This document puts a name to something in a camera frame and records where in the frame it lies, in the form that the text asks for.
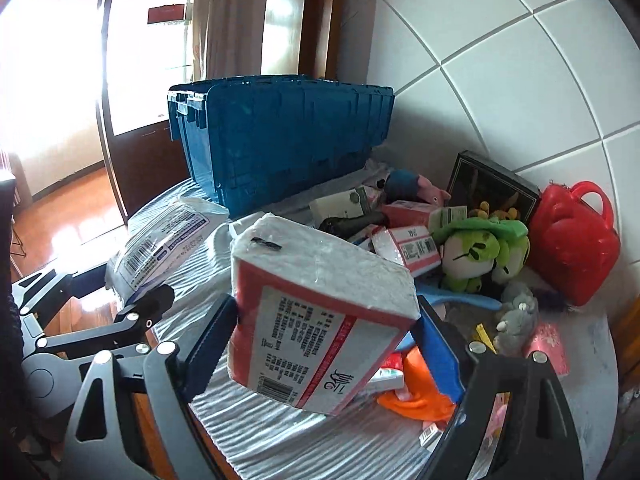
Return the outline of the black gift box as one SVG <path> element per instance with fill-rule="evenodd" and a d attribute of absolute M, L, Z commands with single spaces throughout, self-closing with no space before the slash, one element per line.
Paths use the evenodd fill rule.
<path fill-rule="evenodd" d="M 465 206 L 470 212 L 486 200 L 492 209 L 514 207 L 520 212 L 518 220 L 525 224 L 529 224 L 540 199 L 538 186 L 469 150 L 457 154 L 447 192 L 451 195 L 450 206 Z"/>

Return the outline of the white green medicine box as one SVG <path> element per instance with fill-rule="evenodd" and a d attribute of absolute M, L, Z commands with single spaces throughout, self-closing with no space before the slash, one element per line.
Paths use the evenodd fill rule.
<path fill-rule="evenodd" d="M 318 228 L 329 218 L 353 219 L 370 214 L 371 205 L 363 185 L 312 200 L 309 209 Z"/>

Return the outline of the blue pink pig plush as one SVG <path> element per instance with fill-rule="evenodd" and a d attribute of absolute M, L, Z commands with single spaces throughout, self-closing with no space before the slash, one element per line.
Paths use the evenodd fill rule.
<path fill-rule="evenodd" d="M 388 175 L 383 191 L 386 204 L 404 200 L 442 207 L 451 198 L 447 191 L 438 188 L 422 174 L 402 169 L 394 170 Z"/>

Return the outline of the grey mouse plush toy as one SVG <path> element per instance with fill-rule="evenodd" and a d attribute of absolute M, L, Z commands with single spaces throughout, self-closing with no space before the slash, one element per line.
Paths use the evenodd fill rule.
<path fill-rule="evenodd" d="M 512 281 L 501 301 L 494 345 L 505 356 L 520 356 L 538 324 L 538 300 L 527 285 Z"/>

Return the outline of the pink tissue pack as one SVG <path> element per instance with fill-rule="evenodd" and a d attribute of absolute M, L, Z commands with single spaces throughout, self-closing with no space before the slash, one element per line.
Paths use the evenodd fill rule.
<path fill-rule="evenodd" d="M 437 246 L 426 226 L 385 229 L 372 236 L 375 253 L 404 266 L 413 278 L 427 274 L 442 263 Z"/>
<path fill-rule="evenodd" d="M 406 268 L 275 214 L 235 237 L 231 286 L 230 378 L 323 415 L 349 404 L 420 316 Z"/>

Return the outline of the yellow plastic clip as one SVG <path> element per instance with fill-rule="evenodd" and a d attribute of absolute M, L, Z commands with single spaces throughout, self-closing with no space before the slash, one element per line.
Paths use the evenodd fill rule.
<path fill-rule="evenodd" d="M 487 330 L 482 323 L 478 323 L 473 330 L 473 340 L 484 344 L 493 354 L 497 353 L 497 350 L 489 337 Z"/>

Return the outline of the white blue wipes packet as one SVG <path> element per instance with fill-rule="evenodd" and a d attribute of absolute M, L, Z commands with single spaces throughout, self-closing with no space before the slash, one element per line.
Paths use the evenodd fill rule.
<path fill-rule="evenodd" d="M 110 259 L 105 286 L 126 306 L 160 286 L 229 217 L 223 206 L 178 197 L 131 234 Z"/>

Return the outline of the red plastic toy suitcase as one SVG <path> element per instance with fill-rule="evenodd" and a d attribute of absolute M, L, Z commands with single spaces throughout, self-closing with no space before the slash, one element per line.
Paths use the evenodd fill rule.
<path fill-rule="evenodd" d="M 588 304 L 620 256 L 613 206 L 591 181 L 549 184 L 528 237 L 528 266 L 573 307 Z"/>

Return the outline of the green frog plush toy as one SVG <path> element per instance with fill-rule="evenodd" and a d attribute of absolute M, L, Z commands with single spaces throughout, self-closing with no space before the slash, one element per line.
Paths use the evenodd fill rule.
<path fill-rule="evenodd" d="M 432 237 L 442 257 L 440 284 L 453 292 L 476 294 L 484 280 L 505 285 L 520 274 L 530 252 L 528 229 L 520 220 L 466 218 Z"/>

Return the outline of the small pink tissue packet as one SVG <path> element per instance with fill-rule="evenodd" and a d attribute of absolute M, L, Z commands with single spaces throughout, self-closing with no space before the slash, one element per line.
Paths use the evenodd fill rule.
<path fill-rule="evenodd" d="M 558 326 L 546 322 L 539 323 L 536 326 L 524 348 L 524 356 L 529 356 L 536 351 L 548 356 L 555 374 L 559 377 L 570 374 L 570 363 L 566 356 Z"/>

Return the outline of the white curtain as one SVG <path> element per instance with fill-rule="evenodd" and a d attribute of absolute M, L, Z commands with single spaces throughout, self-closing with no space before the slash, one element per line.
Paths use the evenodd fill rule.
<path fill-rule="evenodd" d="M 267 0 L 193 0 L 196 80 L 258 75 Z"/>

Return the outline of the brown bear plush toy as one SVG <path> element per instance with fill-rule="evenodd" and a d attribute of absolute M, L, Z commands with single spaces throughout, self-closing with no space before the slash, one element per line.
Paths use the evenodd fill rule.
<path fill-rule="evenodd" d="M 468 213 L 469 218 L 482 218 L 498 220 L 518 220 L 520 218 L 520 212 L 514 207 L 510 207 L 507 210 L 504 209 L 492 209 L 486 200 L 483 200 L 475 209 L 472 209 Z"/>

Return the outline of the blue plastic storage crate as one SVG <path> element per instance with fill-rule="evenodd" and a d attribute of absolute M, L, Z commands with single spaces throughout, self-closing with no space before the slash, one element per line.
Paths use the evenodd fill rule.
<path fill-rule="evenodd" d="M 395 93 L 302 75 L 176 84 L 170 135 L 191 178 L 242 217 L 361 169 L 387 138 Z"/>

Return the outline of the orange plastic toy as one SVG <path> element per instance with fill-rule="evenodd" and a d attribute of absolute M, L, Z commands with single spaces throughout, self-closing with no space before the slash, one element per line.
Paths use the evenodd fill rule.
<path fill-rule="evenodd" d="M 413 347 L 402 355 L 405 390 L 401 396 L 386 391 L 377 399 L 378 405 L 402 417 L 420 422 L 449 422 L 456 404 L 440 393 L 420 350 Z"/>

